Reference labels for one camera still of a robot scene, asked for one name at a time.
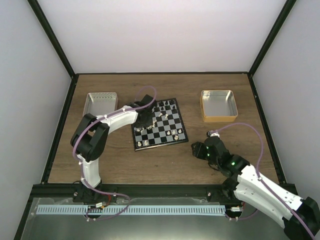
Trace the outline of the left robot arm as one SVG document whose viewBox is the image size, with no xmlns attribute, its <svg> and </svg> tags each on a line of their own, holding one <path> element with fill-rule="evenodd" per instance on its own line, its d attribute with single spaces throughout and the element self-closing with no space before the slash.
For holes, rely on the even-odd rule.
<svg viewBox="0 0 320 240">
<path fill-rule="evenodd" d="M 99 158 L 105 150 L 108 135 L 126 126 L 149 120 L 156 98 L 146 94 L 142 100 L 103 115 L 85 114 L 75 130 L 70 144 L 72 156 L 81 169 L 81 183 L 86 186 L 84 195 L 89 201 L 97 202 L 102 196 L 99 174 Z"/>
</svg>

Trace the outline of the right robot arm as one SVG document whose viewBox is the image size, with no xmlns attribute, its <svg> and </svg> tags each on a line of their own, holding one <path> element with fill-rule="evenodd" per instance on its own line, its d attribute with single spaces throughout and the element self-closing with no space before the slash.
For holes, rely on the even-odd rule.
<svg viewBox="0 0 320 240">
<path fill-rule="evenodd" d="M 217 135 L 191 145 L 194 157 L 222 173 L 222 195 L 238 199 L 270 217 L 291 240 L 313 240 L 320 230 L 320 209 L 311 197 L 302 198 L 261 174 L 245 158 L 232 154 Z"/>
</svg>

